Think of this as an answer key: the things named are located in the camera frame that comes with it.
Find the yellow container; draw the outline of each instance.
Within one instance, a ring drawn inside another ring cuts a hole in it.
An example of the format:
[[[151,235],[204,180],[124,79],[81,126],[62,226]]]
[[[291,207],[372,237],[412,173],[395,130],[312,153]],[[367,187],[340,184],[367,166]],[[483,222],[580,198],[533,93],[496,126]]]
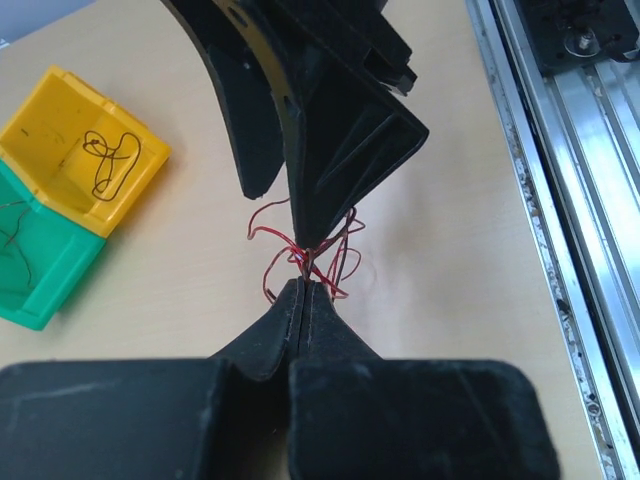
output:
[[[170,153],[133,115],[55,66],[0,134],[0,157],[33,195],[101,237]]]

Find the black plastic piece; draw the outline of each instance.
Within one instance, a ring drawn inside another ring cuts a hole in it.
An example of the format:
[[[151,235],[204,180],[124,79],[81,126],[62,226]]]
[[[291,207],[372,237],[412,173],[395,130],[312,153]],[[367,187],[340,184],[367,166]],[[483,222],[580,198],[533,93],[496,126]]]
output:
[[[153,360],[0,371],[0,478],[212,478],[230,368],[221,360]]]
[[[630,62],[640,33],[625,0],[515,0],[542,73]],[[584,50],[581,50],[583,39]]]
[[[296,242],[316,248],[428,130],[392,94],[416,75],[384,0],[165,0],[198,47],[244,194],[286,162]]]
[[[287,428],[293,480],[560,478],[515,368],[382,360],[302,279],[211,359],[0,372],[2,479],[264,478]]]
[[[551,479],[536,394],[500,362],[302,361],[291,373],[294,479]]]

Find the wooden table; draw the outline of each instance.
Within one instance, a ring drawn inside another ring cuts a hole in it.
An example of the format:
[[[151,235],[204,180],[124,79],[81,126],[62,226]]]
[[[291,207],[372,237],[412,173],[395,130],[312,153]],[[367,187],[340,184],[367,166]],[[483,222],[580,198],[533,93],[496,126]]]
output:
[[[396,0],[385,15],[414,49],[407,104],[432,133],[361,203],[369,228],[353,242],[364,264],[338,310],[385,357],[518,366],[537,387],[565,478],[600,478],[464,2]],[[0,122],[52,63],[175,154],[46,331],[0,322],[0,365],[214,353],[267,309],[261,275],[281,246],[246,240],[261,203],[242,197],[200,57],[158,0],[99,0],[0,53]],[[286,197],[283,180],[268,199]],[[287,207],[264,218],[290,230]],[[283,265],[271,283],[295,274]]]

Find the green plastic box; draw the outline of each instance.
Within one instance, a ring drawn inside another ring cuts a hole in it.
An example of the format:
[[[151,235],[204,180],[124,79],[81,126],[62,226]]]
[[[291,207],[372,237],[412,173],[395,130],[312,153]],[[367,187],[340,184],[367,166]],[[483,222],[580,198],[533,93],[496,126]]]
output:
[[[105,242],[40,204],[0,159],[0,318],[42,330]]]

